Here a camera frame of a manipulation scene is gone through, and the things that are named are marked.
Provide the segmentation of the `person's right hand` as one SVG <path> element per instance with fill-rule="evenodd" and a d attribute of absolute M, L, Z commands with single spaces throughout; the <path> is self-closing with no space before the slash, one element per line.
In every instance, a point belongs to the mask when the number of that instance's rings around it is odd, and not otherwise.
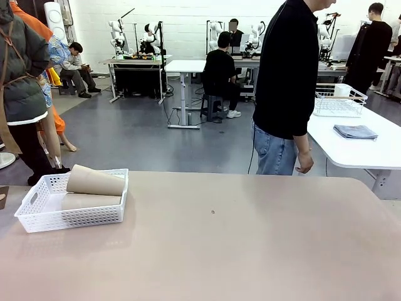
<path fill-rule="evenodd" d="M 314 161 L 311 156 L 311 150 L 298 153 L 299 167 L 296 170 L 301 174 L 307 174 L 313 167 Z"/>

